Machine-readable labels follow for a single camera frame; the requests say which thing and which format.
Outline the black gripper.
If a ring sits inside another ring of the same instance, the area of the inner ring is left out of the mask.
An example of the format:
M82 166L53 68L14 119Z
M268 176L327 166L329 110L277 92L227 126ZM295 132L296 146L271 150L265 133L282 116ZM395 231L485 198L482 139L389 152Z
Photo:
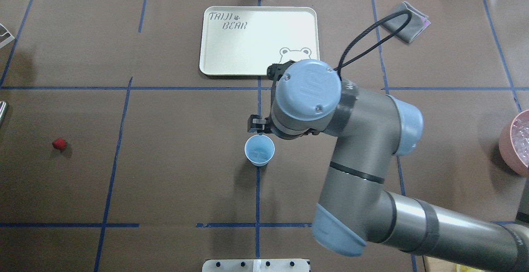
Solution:
M272 64L267 68L267 78L272 81L271 87L271 100L270 100L270 112L267 117L261 115L250 115L247 121L247 132L257 134L273 134L278 138L284 140L294 140L306 135L319 135L320 130L317 129L304 129L294 130L289 129L279 122L279 119L274 115L273 106L275 101L276 86L285 75L286 70L293 65L294 61L287 61L283 64Z

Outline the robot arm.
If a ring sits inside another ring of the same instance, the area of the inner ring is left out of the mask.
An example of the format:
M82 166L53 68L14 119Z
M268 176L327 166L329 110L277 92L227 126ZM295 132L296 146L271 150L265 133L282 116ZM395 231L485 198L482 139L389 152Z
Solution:
M422 136L414 105L361 88L319 60L272 64L267 78L270 114L251 115L250 133L337 138L312 222L323 247L355 257L372 242L490 272L527 272L527 225L484 222L384 190L391 158L412 152Z

